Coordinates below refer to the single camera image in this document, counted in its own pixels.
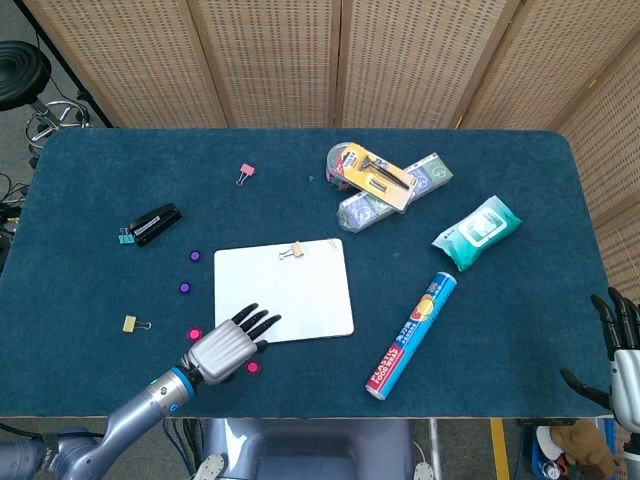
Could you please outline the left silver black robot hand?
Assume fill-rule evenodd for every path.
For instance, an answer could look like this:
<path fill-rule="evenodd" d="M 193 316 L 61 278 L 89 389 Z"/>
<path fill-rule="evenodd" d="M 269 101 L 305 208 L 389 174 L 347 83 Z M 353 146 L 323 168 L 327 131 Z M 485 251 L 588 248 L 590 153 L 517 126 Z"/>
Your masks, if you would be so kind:
<path fill-rule="evenodd" d="M 200 384 L 223 383 L 267 348 L 268 341 L 262 336 L 281 318 L 259 310 L 257 303 L 244 307 L 195 342 L 183 356 L 179 370 L 194 389 Z"/>

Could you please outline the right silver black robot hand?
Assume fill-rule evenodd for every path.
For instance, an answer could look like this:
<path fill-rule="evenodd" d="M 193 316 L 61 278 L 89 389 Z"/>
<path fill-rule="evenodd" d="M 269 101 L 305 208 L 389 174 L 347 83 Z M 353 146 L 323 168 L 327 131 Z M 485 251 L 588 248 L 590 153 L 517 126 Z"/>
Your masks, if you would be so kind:
<path fill-rule="evenodd" d="M 574 392 L 611 411 L 629 433 L 639 434 L 639 306 L 612 286 L 608 295 L 614 309 L 598 295 L 590 299 L 602 325 L 611 373 L 609 392 L 587 385 L 568 368 L 560 374 Z"/>

